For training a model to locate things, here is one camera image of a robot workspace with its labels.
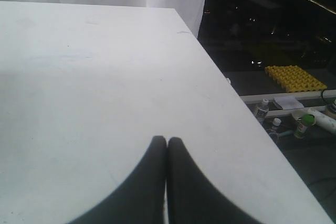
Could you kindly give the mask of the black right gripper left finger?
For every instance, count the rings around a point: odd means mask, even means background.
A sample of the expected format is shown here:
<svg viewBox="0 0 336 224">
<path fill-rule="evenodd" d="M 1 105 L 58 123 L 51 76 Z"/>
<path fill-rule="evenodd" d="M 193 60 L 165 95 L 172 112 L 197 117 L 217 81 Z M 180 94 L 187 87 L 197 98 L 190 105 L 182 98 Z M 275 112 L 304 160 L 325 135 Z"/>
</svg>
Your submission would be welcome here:
<svg viewBox="0 0 336 224">
<path fill-rule="evenodd" d="M 155 136 L 125 181 L 71 223 L 163 223 L 165 181 L 166 140 Z"/>
</svg>

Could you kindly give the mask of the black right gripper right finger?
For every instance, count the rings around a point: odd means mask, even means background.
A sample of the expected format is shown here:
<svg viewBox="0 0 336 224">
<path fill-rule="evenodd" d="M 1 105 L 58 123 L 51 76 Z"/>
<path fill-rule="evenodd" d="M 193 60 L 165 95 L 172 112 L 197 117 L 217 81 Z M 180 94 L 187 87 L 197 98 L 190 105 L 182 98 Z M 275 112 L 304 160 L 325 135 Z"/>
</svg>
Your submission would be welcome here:
<svg viewBox="0 0 336 224">
<path fill-rule="evenodd" d="M 260 223 L 206 178 L 178 137 L 167 146 L 169 223 Z"/>
</svg>

